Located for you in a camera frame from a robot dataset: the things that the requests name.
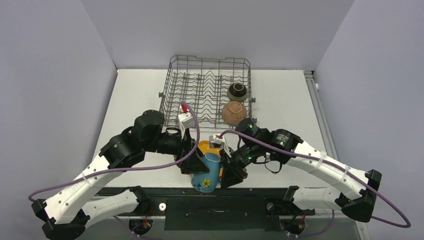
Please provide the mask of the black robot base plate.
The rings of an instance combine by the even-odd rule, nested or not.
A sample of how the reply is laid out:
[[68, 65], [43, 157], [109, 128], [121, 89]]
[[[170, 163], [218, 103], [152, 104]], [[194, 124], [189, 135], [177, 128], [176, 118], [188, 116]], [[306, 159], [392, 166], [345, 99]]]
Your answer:
[[146, 206], [123, 213], [131, 219], [163, 217], [166, 231], [274, 231], [278, 218], [316, 216], [330, 209], [302, 210], [289, 200], [289, 188], [227, 188], [211, 193], [193, 188], [145, 187]]

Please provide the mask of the dark patterned cream bowl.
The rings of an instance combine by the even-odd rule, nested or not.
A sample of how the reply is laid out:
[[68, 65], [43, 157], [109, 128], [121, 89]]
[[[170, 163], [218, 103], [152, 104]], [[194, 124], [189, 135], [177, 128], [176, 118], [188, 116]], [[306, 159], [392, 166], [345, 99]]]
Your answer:
[[248, 98], [248, 89], [241, 82], [235, 82], [228, 87], [227, 96], [231, 101], [243, 102]]

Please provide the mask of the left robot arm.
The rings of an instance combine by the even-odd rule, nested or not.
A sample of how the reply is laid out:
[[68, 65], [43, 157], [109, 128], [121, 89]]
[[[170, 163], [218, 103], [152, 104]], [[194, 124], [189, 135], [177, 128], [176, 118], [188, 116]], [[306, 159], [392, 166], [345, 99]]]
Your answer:
[[133, 126], [112, 137], [92, 162], [71, 182], [56, 186], [57, 193], [47, 199], [33, 199], [32, 210], [44, 224], [49, 240], [75, 240], [93, 224], [120, 214], [143, 215], [152, 204], [141, 186], [124, 188], [119, 194], [100, 200], [93, 197], [124, 172], [137, 171], [147, 152], [174, 156], [174, 164], [184, 167], [189, 161], [200, 164], [199, 140], [192, 139], [190, 128], [199, 130], [194, 111], [186, 104], [179, 116], [179, 128], [164, 128], [165, 116], [146, 110]]

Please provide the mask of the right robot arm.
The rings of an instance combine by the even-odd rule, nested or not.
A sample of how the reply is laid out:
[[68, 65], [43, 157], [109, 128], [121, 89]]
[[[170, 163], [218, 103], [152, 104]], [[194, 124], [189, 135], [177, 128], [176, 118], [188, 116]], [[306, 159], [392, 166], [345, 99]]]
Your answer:
[[329, 185], [321, 188], [290, 186], [282, 199], [282, 207], [287, 213], [324, 209], [341, 211], [358, 222], [371, 220], [382, 178], [379, 171], [363, 171], [343, 165], [298, 135], [285, 129], [270, 131], [260, 128], [251, 118], [243, 119], [232, 133], [244, 143], [236, 150], [228, 147], [223, 133], [209, 137], [210, 146], [222, 147], [221, 188], [242, 183], [248, 177], [247, 166], [256, 163], [259, 157], [265, 157], [267, 162], [276, 161], [280, 167], [303, 170]]

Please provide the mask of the brown speckled cream bowl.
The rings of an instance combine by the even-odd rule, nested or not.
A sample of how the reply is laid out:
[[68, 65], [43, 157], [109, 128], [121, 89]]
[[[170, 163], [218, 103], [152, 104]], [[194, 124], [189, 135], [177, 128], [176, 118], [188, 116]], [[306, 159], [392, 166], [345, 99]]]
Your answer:
[[238, 101], [226, 103], [221, 110], [222, 120], [229, 125], [237, 125], [247, 117], [246, 107]]

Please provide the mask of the blue mug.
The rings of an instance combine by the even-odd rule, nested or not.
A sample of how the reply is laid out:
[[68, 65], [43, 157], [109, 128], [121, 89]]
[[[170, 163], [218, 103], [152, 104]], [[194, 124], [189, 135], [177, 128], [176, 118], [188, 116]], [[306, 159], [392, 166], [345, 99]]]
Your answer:
[[207, 167], [206, 173], [196, 173], [191, 178], [192, 187], [201, 193], [213, 192], [220, 181], [221, 158], [218, 154], [207, 152], [201, 159]]

